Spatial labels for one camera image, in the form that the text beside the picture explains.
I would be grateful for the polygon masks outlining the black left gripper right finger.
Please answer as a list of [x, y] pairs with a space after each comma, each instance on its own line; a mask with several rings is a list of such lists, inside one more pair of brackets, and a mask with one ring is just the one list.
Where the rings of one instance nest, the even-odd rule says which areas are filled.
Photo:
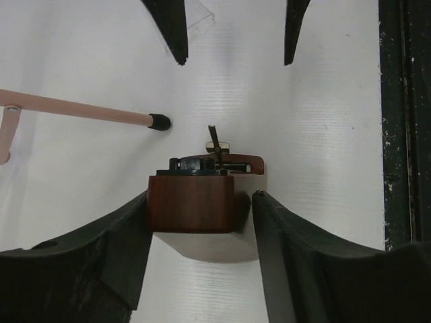
[[252, 209], [270, 322], [430, 321], [429, 243], [362, 246], [262, 190]]

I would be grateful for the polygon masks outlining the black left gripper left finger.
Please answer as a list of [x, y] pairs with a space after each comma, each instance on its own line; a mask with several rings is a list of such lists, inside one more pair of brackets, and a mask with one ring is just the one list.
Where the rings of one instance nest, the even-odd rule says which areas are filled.
[[150, 251], [147, 195], [35, 247], [1, 252], [2, 322], [130, 322]]

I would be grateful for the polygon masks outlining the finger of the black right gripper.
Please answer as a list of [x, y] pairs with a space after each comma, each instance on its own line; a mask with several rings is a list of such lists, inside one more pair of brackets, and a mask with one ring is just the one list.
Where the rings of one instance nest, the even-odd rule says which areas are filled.
[[184, 0], [142, 0], [156, 23], [174, 60], [183, 66], [188, 59], [188, 32]]
[[287, 0], [284, 33], [284, 65], [293, 63], [304, 15], [310, 0]]

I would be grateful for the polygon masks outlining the clear plastic metronome cover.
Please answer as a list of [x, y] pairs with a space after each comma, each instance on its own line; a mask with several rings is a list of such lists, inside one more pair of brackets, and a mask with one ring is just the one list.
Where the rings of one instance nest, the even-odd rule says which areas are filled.
[[[204, 36], [204, 34], [208, 32], [215, 25], [215, 15], [206, 6], [204, 6], [204, 4], [201, 1], [185, 1], [185, 11], [186, 11], [186, 19], [187, 19], [188, 57], [189, 57], [189, 47], [194, 42], [196, 42], [198, 38]], [[164, 45], [165, 51], [172, 56], [161, 33], [160, 33], [160, 37], [162, 40], [162, 44]]]

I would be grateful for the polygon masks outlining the brown wooden metronome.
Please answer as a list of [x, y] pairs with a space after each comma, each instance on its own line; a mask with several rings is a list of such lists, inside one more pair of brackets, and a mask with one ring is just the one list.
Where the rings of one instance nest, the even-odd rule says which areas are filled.
[[205, 155], [171, 158], [168, 169], [150, 176], [147, 222], [152, 231], [230, 234], [244, 229], [251, 195], [265, 181], [265, 162], [257, 155], [230, 153], [216, 127], [208, 129]]

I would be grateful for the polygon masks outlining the pink music stand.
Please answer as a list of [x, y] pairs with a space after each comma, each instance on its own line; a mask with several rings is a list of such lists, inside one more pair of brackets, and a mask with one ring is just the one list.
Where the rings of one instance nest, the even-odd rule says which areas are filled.
[[1, 90], [1, 107], [3, 116], [1, 120], [1, 164], [6, 164], [10, 159], [10, 148], [13, 143], [20, 115], [23, 110], [89, 118], [108, 122], [118, 122], [145, 126], [157, 131], [167, 131], [172, 126], [169, 117], [163, 114], [141, 114], [35, 96], [21, 92]]

